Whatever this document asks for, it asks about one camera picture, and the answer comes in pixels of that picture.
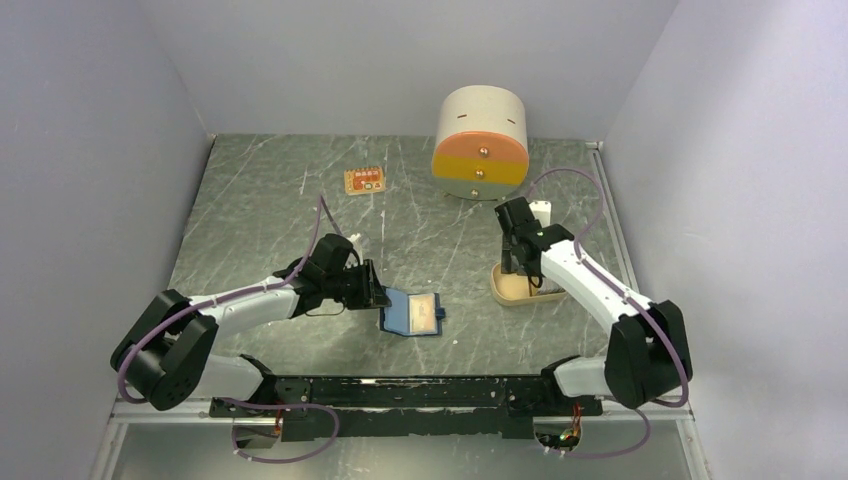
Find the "blue card holder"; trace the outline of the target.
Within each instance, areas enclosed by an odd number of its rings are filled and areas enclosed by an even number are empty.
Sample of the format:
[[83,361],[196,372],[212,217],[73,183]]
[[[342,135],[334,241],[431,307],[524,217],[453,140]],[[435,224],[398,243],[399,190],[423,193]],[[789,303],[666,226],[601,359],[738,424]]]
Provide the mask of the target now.
[[446,312],[441,306],[438,293],[419,293],[435,295],[438,331],[430,335],[414,335],[409,332],[409,297],[416,294],[406,293],[394,288],[387,288],[386,291],[391,300],[391,306],[380,309],[379,328],[381,331],[402,337],[429,337],[442,334],[442,321],[446,317]]

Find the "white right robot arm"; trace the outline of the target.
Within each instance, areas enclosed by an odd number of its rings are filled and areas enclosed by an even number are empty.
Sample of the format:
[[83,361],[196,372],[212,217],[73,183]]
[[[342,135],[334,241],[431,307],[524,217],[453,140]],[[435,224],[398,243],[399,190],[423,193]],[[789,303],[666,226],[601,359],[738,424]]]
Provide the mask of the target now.
[[578,397],[608,397],[628,408],[663,403],[678,389],[686,399],[693,377],[680,308],[656,302],[602,268],[559,224],[549,221],[547,202],[517,197],[495,215],[502,255],[490,285],[496,300],[517,306],[567,296],[597,322],[608,342],[603,355],[559,360],[546,369],[542,406],[562,414]]

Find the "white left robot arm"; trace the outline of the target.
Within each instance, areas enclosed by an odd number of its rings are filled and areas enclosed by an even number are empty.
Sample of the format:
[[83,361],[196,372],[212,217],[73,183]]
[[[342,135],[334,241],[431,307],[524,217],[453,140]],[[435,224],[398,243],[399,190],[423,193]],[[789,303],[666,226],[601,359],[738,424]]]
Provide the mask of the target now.
[[218,341],[271,322],[305,316],[333,301],[348,311],[391,306],[374,263],[339,234],[313,239],[286,269],[239,289],[157,294],[112,353],[120,396],[169,410],[192,395],[234,401],[261,416],[277,401],[277,377],[250,355],[213,354]]

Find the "stack of credit cards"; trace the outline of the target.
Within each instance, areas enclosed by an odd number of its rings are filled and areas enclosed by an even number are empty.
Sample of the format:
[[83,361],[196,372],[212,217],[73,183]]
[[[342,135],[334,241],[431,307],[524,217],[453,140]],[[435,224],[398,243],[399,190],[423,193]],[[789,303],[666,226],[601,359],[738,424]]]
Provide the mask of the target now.
[[529,279],[533,296],[554,295],[564,293],[563,287],[546,277]]

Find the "beige credit card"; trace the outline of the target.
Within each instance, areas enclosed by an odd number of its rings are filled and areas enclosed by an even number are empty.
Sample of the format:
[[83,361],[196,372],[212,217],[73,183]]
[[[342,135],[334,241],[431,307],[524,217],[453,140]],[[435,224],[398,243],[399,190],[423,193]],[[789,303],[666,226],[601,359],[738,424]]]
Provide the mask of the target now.
[[437,331],[435,295],[411,295],[409,297],[409,332],[414,335],[430,335]]

